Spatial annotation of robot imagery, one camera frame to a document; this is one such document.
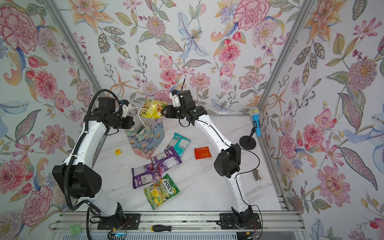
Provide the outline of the yellow-green chips bag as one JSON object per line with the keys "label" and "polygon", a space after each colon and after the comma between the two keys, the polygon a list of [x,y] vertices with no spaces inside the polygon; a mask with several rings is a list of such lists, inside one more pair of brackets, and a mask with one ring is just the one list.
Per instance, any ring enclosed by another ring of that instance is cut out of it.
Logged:
{"label": "yellow-green chips bag", "polygon": [[159,119],[162,118],[163,115],[161,111],[167,106],[168,104],[165,102],[155,101],[155,100],[148,100],[144,103],[144,107],[142,110],[140,110],[140,116],[145,118],[151,118],[151,119]]}

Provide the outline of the floral paper gift bag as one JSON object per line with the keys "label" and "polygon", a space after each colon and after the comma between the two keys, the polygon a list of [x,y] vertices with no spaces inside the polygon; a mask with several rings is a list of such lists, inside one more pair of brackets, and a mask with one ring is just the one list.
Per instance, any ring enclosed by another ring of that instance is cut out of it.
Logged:
{"label": "floral paper gift bag", "polygon": [[144,110],[147,111],[145,108],[139,109],[134,116],[134,125],[125,130],[125,133],[133,152],[144,159],[151,160],[165,137],[165,131],[162,119],[155,119],[152,113],[148,118],[143,117],[141,112]]}

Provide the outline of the teal snack packet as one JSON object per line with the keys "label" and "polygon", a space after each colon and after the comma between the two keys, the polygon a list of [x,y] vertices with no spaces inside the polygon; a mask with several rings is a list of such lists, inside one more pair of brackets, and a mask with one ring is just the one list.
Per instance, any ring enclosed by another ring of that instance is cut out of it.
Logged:
{"label": "teal snack packet", "polygon": [[188,138],[186,138],[186,137],[184,137],[178,133],[174,133],[174,137],[171,139],[170,143],[167,145],[165,150],[168,150],[171,147],[173,147],[175,149],[176,153],[181,158],[183,156],[186,148],[190,144],[190,142],[191,142],[190,139],[188,139]]}

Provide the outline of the purple snack packet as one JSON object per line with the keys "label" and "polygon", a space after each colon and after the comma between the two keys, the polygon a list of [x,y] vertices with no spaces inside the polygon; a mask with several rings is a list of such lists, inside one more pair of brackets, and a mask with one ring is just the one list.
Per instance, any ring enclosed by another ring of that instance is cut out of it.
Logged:
{"label": "purple snack packet", "polygon": [[162,176],[157,172],[155,166],[150,163],[141,167],[132,168],[133,189],[159,181]]}
{"label": "purple snack packet", "polygon": [[162,175],[170,168],[182,163],[182,160],[174,147],[170,147],[164,152],[151,157],[151,161],[159,175]]}

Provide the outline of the green Fox's candy bag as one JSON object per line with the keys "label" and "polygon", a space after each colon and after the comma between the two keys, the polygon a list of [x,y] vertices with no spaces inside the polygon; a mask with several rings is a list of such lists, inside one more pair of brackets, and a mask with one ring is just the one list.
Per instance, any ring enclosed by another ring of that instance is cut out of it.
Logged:
{"label": "green Fox's candy bag", "polygon": [[178,195],[179,192],[179,188],[169,174],[166,174],[162,179],[144,189],[146,199],[152,210],[157,209],[164,202]]}

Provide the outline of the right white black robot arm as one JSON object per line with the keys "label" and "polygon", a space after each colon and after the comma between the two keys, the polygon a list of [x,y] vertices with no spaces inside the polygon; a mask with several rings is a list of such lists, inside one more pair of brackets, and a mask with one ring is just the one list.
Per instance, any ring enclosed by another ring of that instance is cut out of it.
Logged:
{"label": "right white black robot arm", "polygon": [[186,120],[199,129],[218,151],[214,162],[216,172],[226,181],[231,201],[232,215],[230,224],[245,229],[254,214],[251,205],[246,203],[245,193],[240,180],[241,147],[229,141],[215,126],[208,112],[197,106],[189,90],[173,90],[170,93],[171,105],[162,110],[168,119]]}

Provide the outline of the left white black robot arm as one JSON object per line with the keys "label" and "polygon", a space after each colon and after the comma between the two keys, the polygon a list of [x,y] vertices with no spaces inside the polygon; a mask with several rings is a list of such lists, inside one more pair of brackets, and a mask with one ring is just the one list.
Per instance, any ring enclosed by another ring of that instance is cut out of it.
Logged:
{"label": "left white black robot arm", "polygon": [[110,129],[128,130],[134,126],[134,120],[128,115],[128,101],[119,100],[115,94],[110,98],[101,97],[100,94],[104,92],[112,93],[108,89],[95,93],[86,112],[80,137],[67,159],[61,165],[54,166],[52,175],[71,212],[88,205],[106,224],[121,226],[126,221],[122,206],[102,189],[102,177],[92,166],[99,143]]}

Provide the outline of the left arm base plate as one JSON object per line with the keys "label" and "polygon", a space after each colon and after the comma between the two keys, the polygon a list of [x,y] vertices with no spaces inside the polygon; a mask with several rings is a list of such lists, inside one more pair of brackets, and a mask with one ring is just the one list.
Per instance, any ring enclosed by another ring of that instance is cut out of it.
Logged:
{"label": "left arm base plate", "polygon": [[101,217],[98,230],[138,230],[141,214],[122,214],[121,216]]}

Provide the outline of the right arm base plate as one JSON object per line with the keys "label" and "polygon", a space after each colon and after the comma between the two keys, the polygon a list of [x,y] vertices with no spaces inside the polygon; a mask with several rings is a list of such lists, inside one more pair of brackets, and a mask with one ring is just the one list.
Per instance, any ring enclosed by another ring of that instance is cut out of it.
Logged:
{"label": "right arm base plate", "polygon": [[220,213],[217,225],[222,230],[261,230],[262,221],[259,214],[253,213],[245,219],[233,213]]}

